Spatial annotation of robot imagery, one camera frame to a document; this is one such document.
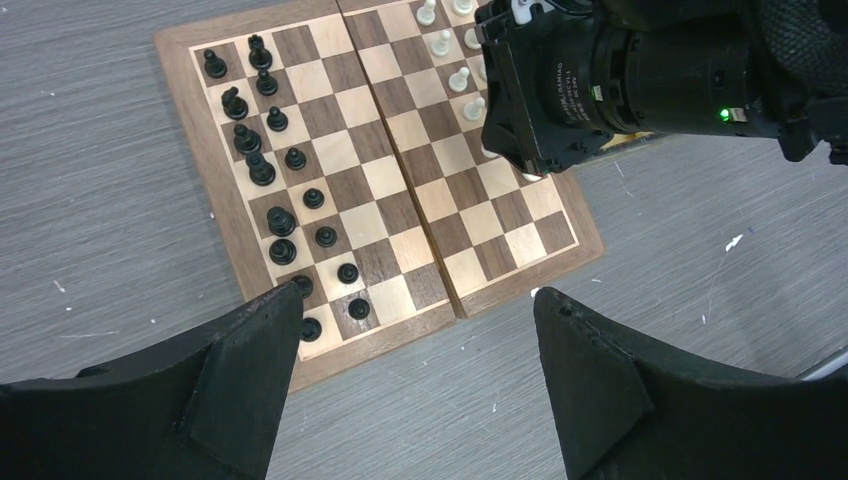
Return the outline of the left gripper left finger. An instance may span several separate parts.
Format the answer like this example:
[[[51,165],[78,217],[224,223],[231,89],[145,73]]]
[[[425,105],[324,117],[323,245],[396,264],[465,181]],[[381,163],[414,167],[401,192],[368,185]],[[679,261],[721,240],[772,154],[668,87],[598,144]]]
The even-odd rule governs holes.
[[[262,479],[303,318],[287,283],[67,379],[1,387],[5,479]]]

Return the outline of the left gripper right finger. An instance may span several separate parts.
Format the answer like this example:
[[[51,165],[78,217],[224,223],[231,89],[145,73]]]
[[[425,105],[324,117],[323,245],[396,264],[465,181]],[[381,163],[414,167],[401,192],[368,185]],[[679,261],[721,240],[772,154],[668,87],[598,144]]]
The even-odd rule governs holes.
[[[540,362],[570,479],[843,479],[847,378],[769,375],[643,334],[551,287]]]

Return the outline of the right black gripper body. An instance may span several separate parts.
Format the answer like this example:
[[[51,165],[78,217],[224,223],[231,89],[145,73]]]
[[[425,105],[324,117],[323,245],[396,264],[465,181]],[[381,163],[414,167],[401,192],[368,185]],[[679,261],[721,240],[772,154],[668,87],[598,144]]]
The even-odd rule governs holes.
[[[770,138],[814,148],[803,88],[766,50],[751,1],[493,1],[474,15],[483,147],[536,176],[614,136]]]

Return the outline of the white chess pawn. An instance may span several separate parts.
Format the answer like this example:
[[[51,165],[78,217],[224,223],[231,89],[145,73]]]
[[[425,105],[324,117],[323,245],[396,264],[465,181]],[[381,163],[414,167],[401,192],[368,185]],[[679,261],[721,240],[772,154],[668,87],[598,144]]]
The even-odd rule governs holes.
[[[431,26],[436,18],[436,0],[424,0],[415,12],[415,18],[421,26]]]
[[[468,67],[460,67],[448,77],[448,88],[454,93],[462,93],[468,88],[470,70]]]
[[[477,122],[483,117],[485,108],[486,99],[477,97],[463,106],[462,116],[468,122]]]
[[[430,52],[436,58],[443,58],[450,53],[452,31],[445,29],[438,33],[430,43]]]

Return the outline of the white chess piece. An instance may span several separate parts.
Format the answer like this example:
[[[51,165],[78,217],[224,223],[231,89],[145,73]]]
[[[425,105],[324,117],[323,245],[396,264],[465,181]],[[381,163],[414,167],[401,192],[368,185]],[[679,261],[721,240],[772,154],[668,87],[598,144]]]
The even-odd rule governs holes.
[[[480,50],[481,42],[478,39],[476,29],[474,27],[469,27],[465,30],[463,36],[464,45],[470,50]]]
[[[459,17],[469,16],[474,10],[473,0],[453,0],[452,11]]]

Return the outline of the wooden chess board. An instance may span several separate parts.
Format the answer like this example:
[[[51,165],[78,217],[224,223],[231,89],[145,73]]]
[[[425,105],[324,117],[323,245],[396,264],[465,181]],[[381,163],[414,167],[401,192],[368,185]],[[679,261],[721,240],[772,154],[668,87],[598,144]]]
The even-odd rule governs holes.
[[[463,106],[485,98],[480,50],[464,45],[473,17],[452,1],[436,1],[431,26],[417,23],[423,1],[290,1],[154,35],[166,81],[205,183],[243,295],[253,298],[298,274],[313,293],[304,316],[320,321],[321,337],[303,342],[291,380],[300,390],[478,314],[601,257],[603,245],[575,178],[528,182],[481,142],[483,117],[468,122]],[[430,43],[451,30],[450,53]],[[270,97],[256,89],[247,39],[260,35],[278,81]],[[228,65],[209,78],[203,51]],[[452,92],[448,77],[468,67],[468,88]],[[229,119],[222,93],[237,87],[244,119]],[[288,128],[266,125],[279,107]],[[268,186],[249,178],[247,155],[233,146],[241,123],[262,137],[261,153],[276,168]],[[290,170],[284,156],[301,149],[307,164]],[[303,193],[325,195],[317,210]],[[282,206],[297,219],[284,238],[297,259],[276,265],[268,255],[280,239],[267,211]],[[333,227],[335,245],[315,242]],[[341,283],[343,263],[359,279]],[[366,299],[364,320],[348,314]]]

